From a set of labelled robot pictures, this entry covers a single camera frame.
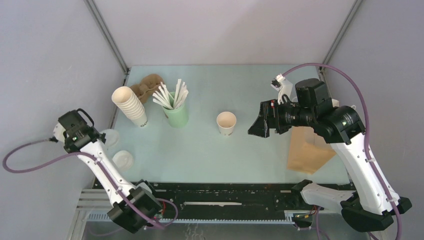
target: paper cup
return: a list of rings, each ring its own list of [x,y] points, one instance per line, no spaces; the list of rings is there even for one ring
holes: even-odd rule
[[[133,90],[127,86],[118,87],[112,94],[112,102],[116,105],[123,105],[129,102],[133,94]]]
[[[139,117],[131,118],[127,116],[127,118],[130,119],[137,127],[142,128],[147,124],[147,116],[145,112],[143,112],[143,114]]]
[[[128,151],[122,150],[112,157],[112,161],[121,172],[124,172],[133,166],[134,157]]]
[[[224,136],[230,136],[233,133],[236,122],[236,115],[229,111],[221,112],[218,117],[216,117],[219,132]]]
[[[144,127],[147,124],[145,108],[131,88],[127,86],[118,87],[112,94],[112,102],[136,126]]]
[[[140,108],[136,108],[136,109],[132,109],[132,110],[126,110],[126,111],[122,111],[125,115],[129,116],[129,115],[136,115],[136,114],[141,114],[145,111],[144,107],[140,107]]]
[[[127,110],[131,110],[134,108],[140,108],[143,106],[142,102],[140,100],[137,99],[137,101],[132,102],[131,104],[125,105],[125,106],[121,106],[121,105],[117,105],[118,108],[120,108],[123,111],[127,111]]]

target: robotic arm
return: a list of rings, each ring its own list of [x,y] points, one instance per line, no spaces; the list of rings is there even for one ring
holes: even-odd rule
[[[87,124],[79,112],[85,114],[91,121],[91,126]],[[123,199],[123,196],[130,200],[138,211],[152,219],[162,209],[162,205],[153,196],[153,187],[147,181],[134,186],[120,175],[108,159],[105,151],[105,134],[100,134],[94,128],[93,120],[84,110],[69,111],[61,116],[58,121],[59,124],[56,129],[64,129],[64,131],[56,130],[54,134],[56,138],[63,134],[61,139],[64,139],[64,149],[68,153],[87,153],[96,159],[94,161],[88,156],[78,155],[78,158],[91,169],[106,190],[110,204],[113,206],[112,210],[107,213],[109,218],[130,233],[136,233],[145,225],[151,226],[134,209],[126,207],[127,202]]]
[[[395,213],[369,161],[376,165],[399,212],[405,213],[412,205],[408,198],[399,197],[391,188],[372,152],[372,159],[367,160],[364,150],[365,127],[358,113],[349,106],[333,107],[326,84],[316,78],[298,82],[295,90],[298,102],[291,102],[283,94],[278,100],[261,102],[259,116],[248,134],[267,138],[270,129],[283,134],[292,126],[312,127],[341,157],[356,191],[334,190],[304,180],[292,188],[292,193],[299,195],[306,204],[341,214],[359,232],[386,229],[393,223],[392,215]],[[90,120],[91,126],[79,112]],[[146,181],[134,186],[120,175],[105,152],[107,136],[94,128],[90,116],[84,110],[77,109],[67,112],[58,121],[54,135],[64,141],[64,149],[68,153],[89,154],[80,154],[78,158],[91,169],[106,190],[113,206],[107,213],[110,219],[131,233],[136,233],[145,225],[155,225],[152,218],[162,209],[154,197],[155,190]]]
[[[341,214],[359,232],[386,229],[393,223],[394,211],[365,155],[365,127],[358,113],[349,106],[333,107],[326,84],[316,78],[298,82],[295,90],[298,102],[291,102],[287,95],[283,95],[282,101],[261,102],[259,116],[248,134],[267,138],[270,129],[283,134],[293,126],[312,127],[341,157],[356,192],[329,189],[309,180],[296,185],[292,192],[301,195],[307,204]],[[393,197],[392,201],[401,214],[405,213],[412,207],[410,200],[399,197],[391,188],[372,152],[370,154],[370,161],[376,165]]]

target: green cup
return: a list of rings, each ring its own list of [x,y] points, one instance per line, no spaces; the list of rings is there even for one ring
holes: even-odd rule
[[[177,109],[167,109],[163,108],[168,123],[173,128],[182,128],[189,122],[189,112],[187,111],[186,103],[184,102]]]

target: brown paper bag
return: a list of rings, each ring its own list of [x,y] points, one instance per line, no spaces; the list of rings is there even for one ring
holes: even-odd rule
[[[291,131],[287,169],[313,174],[326,164],[336,152],[312,127],[294,127]]]

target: gray wall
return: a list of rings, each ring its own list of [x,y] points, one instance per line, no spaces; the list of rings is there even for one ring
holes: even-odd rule
[[[422,239],[424,224],[424,1],[368,0],[361,6],[331,65],[350,75],[370,114],[370,144],[388,181],[414,207],[402,216],[404,237]],[[328,72],[341,104],[360,105],[349,83]],[[396,224],[389,229],[396,235]]]
[[[354,0],[95,2],[126,63],[136,66],[321,61]]]
[[[101,130],[123,74],[82,0],[0,1],[0,156],[52,135],[57,119],[83,108]],[[14,169],[63,155],[45,143],[10,158]],[[76,157],[25,174],[0,169],[0,238],[63,240],[81,189],[93,175]]]

